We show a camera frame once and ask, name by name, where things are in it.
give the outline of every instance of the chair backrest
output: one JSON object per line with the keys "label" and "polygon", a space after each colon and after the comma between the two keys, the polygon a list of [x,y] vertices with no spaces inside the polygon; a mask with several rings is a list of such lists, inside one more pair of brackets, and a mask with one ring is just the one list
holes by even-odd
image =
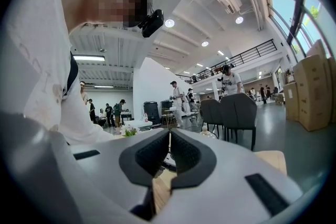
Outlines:
{"label": "chair backrest", "polygon": [[215,99],[207,99],[201,102],[203,121],[209,124],[223,125],[221,104]]}
{"label": "chair backrest", "polygon": [[220,107],[224,126],[231,128],[254,127],[257,105],[246,94],[238,93],[222,97]]}

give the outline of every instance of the cardboard box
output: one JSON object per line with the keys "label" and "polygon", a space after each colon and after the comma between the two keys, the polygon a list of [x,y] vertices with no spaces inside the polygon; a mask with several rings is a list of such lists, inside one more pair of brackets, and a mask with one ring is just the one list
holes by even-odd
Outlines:
{"label": "cardboard box", "polygon": [[283,88],[286,99],[286,119],[299,121],[299,99],[296,82],[286,84]]}
{"label": "cardboard box", "polygon": [[328,103],[331,102],[321,57],[304,58],[293,70],[299,98],[299,122],[308,131],[326,127],[331,114]]}
{"label": "cardboard box", "polygon": [[327,87],[327,98],[329,100],[327,104],[327,109],[330,111],[330,115],[331,115],[332,107],[333,107],[331,72],[330,72],[330,66],[329,66],[326,53],[325,53],[325,49],[324,49],[321,39],[316,40],[314,45],[307,51],[306,55],[307,57],[312,56],[312,55],[318,55],[320,56],[322,60],[322,65],[323,65],[324,73],[326,75],[326,80],[327,80],[326,85],[325,85]]}
{"label": "cardboard box", "polygon": [[328,59],[329,69],[331,73],[331,89],[332,89],[332,109],[331,122],[336,122],[336,61],[334,58]]}

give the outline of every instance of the equipment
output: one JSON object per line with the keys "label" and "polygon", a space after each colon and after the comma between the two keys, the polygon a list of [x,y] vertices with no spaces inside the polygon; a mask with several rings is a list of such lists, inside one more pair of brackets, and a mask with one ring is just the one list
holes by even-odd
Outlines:
{"label": "equipment", "polygon": [[[170,138],[169,130],[158,129],[68,146],[62,134],[22,115],[0,116],[0,147],[13,183],[22,199],[57,223],[260,223],[302,195],[253,152],[197,133],[172,129]],[[155,215],[152,178],[170,140],[178,176]]]}

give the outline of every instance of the black t-shirt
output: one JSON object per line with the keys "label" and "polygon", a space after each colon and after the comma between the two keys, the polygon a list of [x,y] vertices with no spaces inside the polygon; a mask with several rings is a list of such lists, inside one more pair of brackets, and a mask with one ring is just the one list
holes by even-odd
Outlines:
{"label": "black t-shirt", "polygon": [[91,111],[90,114],[95,115],[95,112],[94,112],[95,106],[93,105],[93,103],[90,104],[90,110],[92,110],[92,109],[93,109],[93,111]]}
{"label": "black t-shirt", "polygon": [[188,94],[188,97],[189,97],[189,99],[190,99],[190,103],[195,103],[195,100],[194,100],[194,99],[191,99],[191,97],[193,97],[193,96],[194,96],[194,95],[193,95],[192,92]]}

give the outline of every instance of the black pants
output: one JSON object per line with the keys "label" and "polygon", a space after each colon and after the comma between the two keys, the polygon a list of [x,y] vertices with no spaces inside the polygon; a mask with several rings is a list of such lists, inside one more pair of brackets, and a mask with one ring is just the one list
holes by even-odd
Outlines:
{"label": "black pants", "polygon": [[115,127],[116,125],[115,125],[115,123],[114,123],[114,119],[113,119],[113,115],[112,115],[112,113],[109,113],[109,114],[107,114],[107,124],[109,125],[109,126],[113,126],[113,127]]}

